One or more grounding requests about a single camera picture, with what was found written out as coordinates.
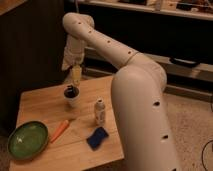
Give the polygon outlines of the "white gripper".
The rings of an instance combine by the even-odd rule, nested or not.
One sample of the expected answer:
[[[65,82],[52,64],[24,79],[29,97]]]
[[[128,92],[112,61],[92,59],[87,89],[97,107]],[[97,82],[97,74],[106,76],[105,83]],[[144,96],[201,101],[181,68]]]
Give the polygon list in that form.
[[[75,86],[80,85],[82,68],[80,64],[84,60],[86,43],[83,40],[76,39],[68,35],[64,47],[64,56],[61,69],[63,71],[72,68],[72,81]]]

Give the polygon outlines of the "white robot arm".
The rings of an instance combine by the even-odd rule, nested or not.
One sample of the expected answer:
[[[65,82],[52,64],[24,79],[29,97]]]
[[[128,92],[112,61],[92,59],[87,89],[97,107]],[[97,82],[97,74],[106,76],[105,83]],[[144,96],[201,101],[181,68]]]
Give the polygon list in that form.
[[[143,53],[94,29],[91,16],[67,13],[67,51],[74,58],[93,47],[117,68],[111,102],[128,171],[182,171],[166,114],[164,69]]]

